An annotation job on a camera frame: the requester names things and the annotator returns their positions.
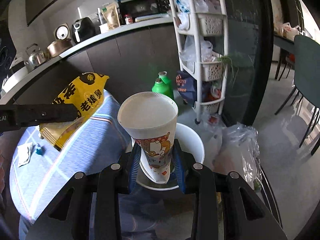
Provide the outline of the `dark blue bag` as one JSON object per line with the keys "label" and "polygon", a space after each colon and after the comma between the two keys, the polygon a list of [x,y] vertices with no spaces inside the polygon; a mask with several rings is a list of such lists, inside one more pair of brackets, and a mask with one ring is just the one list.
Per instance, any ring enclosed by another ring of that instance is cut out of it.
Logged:
{"label": "dark blue bag", "polygon": [[194,107],[197,101],[196,80],[189,73],[179,70],[176,75],[176,87],[184,102]]}

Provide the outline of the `beige round cooker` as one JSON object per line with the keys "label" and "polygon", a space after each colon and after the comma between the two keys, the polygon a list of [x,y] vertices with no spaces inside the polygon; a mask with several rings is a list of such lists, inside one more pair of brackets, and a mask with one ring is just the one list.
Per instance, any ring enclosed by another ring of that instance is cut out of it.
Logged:
{"label": "beige round cooker", "polygon": [[67,23],[59,25],[54,31],[54,37],[56,40],[71,39],[71,31]]}

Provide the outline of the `copper pot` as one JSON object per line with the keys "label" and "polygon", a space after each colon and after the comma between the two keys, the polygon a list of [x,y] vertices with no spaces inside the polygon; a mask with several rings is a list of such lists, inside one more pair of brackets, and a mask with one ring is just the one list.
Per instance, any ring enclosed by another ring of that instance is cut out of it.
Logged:
{"label": "copper pot", "polygon": [[55,58],[59,56],[64,51],[72,48],[72,41],[70,38],[64,40],[56,40],[52,42],[48,47],[47,50],[51,58]]}

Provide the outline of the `white storage rack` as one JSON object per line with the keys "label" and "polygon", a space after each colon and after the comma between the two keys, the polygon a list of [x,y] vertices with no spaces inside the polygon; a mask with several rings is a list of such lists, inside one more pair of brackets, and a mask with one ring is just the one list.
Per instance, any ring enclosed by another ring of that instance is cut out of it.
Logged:
{"label": "white storage rack", "polygon": [[[193,104],[193,110],[196,113],[195,124],[201,121],[201,115],[204,111],[210,113],[222,113],[225,93],[227,86],[227,75],[230,59],[228,57],[228,18],[225,0],[218,1],[219,7],[216,12],[201,12],[196,8],[195,0],[187,0],[189,12],[186,15],[188,26],[181,29],[178,13],[182,10],[178,7],[177,0],[169,0],[172,19],[175,28],[178,55],[182,55],[184,49],[183,37],[191,37],[194,41],[195,59],[188,63],[179,58],[180,70],[187,72],[196,81],[197,99]],[[204,60],[204,53],[201,50],[201,41],[206,37],[221,37],[223,46],[218,52],[217,60],[208,62]],[[218,80],[221,82],[219,98],[205,102],[202,96],[203,83]]]}

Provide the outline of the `kitchen counter dark cabinets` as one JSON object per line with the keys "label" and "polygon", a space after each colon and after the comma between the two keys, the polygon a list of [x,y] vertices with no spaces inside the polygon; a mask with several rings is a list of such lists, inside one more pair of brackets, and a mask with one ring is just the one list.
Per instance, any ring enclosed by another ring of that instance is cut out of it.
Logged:
{"label": "kitchen counter dark cabinets", "polygon": [[1,104],[51,103],[77,76],[109,76],[105,89],[118,102],[150,91],[159,72],[174,80],[179,70],[174,24],[157,18],[99,34],[39,66],[2,98]]}

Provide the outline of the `white rice cooker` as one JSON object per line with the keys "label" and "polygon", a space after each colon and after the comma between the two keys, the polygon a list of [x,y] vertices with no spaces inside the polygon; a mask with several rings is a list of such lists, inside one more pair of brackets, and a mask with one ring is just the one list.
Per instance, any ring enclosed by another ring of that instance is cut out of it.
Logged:
{"label": "white rice cooker", "polygon": [[21,68],[25,66],[25,61],[23,58],[23,53],[17,53],[14,57],[14,60],[11,63],[11,66],[9,68],[9,77],[14,75],[16,72],[18,72]]}

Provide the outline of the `black air fryer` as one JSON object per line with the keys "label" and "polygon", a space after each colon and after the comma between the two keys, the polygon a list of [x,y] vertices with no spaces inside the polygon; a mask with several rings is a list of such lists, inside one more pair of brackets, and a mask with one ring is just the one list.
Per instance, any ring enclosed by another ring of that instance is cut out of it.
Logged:
{"label": "black air fryer", "polygon": [[95,26],[89,17],[78,19],[72,24],[72,39],[76,44],[95,35]]}

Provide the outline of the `clear plastic bag on floor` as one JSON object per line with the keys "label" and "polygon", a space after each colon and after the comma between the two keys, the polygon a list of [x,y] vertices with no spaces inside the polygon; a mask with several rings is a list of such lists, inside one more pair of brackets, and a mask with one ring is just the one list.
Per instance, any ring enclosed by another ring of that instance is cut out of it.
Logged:
{"label": "clear plastic bag on floor", "polygon": [[258,132],[241,123],[225,126],[218,114],[204,113],[201,135],[204,165],[213,172],[229,174],[235,171],[255,191],[261,191],[262,178],[259,160]]}

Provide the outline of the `white paper cup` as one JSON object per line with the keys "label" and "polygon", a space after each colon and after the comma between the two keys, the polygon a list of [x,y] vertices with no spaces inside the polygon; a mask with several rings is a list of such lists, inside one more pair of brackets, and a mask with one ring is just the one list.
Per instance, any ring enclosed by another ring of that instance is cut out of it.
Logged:
{"label": "white paper cup", "polygon": [[170,97],[141,92],[127,98],[118,112],[118,122],[142,148],[144,173],[157,184],[170,177],[178,106]]}

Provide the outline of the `brown paper food bag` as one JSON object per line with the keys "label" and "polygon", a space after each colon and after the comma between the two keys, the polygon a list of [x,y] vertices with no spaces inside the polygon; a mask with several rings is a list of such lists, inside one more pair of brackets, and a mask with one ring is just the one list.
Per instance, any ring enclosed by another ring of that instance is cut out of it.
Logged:
{"label": "brown paper food bag", "polygon": [[116,3],[111,3],[103,9],[101,9],[100,11],[107,23],[108,30],[120,27],[120,20]]}

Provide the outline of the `red lid jar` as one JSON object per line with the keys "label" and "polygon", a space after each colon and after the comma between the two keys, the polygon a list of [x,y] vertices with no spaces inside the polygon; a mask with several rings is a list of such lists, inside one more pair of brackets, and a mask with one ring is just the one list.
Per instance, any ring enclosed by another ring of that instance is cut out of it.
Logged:
{"label": "red lid jar", "polygon": [[125,24],[126,24],[126,25],[133,23],[133,18],[132,18],[131,15],[126,14],[126,15],[124,16],[124,18],[125,18]]}

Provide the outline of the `blue plaid tablecloth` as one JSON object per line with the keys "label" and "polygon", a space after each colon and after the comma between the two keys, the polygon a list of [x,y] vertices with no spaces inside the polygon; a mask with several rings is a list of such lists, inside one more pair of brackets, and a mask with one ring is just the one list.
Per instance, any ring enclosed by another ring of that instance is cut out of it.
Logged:
{"label": "blue plaid tablecloth", "polygon": [[29,229],[55,195],[76,172],[86,175],[102,171],[116,163],[126,151],[129,135],[117,122],[119,103],[104,91],[104,101],[67,141],[61,151],[40,139],[37,126],[28,127],[18,145],[33,142],[45,148],[38,155],[33,148],[28,164],[18,167],[17,147],[10,166],[10,194],[20,214],[19,239],[25,239]]}

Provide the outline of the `white trash bin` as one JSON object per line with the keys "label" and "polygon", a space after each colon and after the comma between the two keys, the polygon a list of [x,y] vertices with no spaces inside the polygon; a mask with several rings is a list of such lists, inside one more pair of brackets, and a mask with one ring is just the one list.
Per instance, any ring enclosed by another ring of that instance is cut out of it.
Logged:
{"label": "white trash bin", "polygon": [[[184,174],[185,177],[187,177],[187,167],[191,167],[194,163],[203,164],[205,157],[204,144],[200,136],[192,128],[180,123],[177,123],[176,125],[175,140],[179,143],[181,151],[180,155],[184,157]],[[138,185],[153,191],[171,191],[178,189],[176,170],[171,172],[166,184],[157,184],[150,180],[144,173],[143,164],[146,164],[146,159],[142,155],[136,179]]]}

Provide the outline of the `white small sachet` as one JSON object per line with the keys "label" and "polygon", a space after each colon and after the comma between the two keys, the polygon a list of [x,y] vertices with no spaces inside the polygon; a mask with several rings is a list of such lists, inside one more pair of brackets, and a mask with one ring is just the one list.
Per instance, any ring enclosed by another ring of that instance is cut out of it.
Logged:
{"label": "white small sachet", "polygon": [[25,143],[17,147],[18,167],[24,166],[29,163],[33,148],[33,142]]}

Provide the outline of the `dark green chair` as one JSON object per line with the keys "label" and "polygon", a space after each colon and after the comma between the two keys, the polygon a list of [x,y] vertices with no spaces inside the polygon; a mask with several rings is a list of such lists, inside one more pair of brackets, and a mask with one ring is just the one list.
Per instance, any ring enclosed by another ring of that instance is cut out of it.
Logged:
{"label": "dark green chair", "polygon": [[296,91],[300,92],[302,97],[315,107],[306,132],[300,142],[300,144],[303,144],[307,135],[319,122],[319,43],[307,36],[297,35],[295,36],[294,44],[294,88],[275,114],[278,114],[283,109]]}

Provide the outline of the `blue crumpled wrapper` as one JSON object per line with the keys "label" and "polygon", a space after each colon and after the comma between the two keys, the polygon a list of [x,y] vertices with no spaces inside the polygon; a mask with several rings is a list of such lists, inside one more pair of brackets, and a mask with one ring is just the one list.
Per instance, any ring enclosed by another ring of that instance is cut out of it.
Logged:
{"label": "blue crumpled wrapper", "polygon": [[45,148],[41,146],[40,144],[36,144],[34,147],[35,153],[38,155],[44,155],[45,153]]}

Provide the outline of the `black microwave oven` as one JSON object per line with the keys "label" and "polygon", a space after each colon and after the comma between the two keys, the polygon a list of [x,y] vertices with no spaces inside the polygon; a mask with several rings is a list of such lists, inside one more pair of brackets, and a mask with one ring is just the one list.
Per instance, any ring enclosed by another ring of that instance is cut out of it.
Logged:
{"label": "black microwave oven", "polygon": [[127,23],[165,17],[170,10],[169,0],[120,0],[118,2],[121,18]]}

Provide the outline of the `green plastic bottle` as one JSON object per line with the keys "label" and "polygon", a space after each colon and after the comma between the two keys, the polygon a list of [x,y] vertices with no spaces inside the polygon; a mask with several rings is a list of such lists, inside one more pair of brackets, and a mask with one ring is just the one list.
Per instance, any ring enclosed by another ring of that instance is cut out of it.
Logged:
{"label": "green plastic bottle", "polygon": [[174,100],[174,93],[172,88],[171,80],[168,77],[168,73],[166,71],[162,71],[158,73],[158,77],[155,80],[155,83],[151,89],[152,92],[161,93],[172,100]]}

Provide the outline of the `steel kettle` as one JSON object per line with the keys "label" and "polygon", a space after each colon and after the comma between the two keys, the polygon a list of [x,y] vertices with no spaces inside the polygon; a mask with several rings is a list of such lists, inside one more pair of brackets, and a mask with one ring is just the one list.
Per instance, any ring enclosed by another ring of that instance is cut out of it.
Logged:
{"label": "steel kettle", "polygon": [[42,50],[36,43],[28,46],[25,52],[28,56],[26,65],[30,68],[30,70],[34,70],[50,59],[48,50]]}

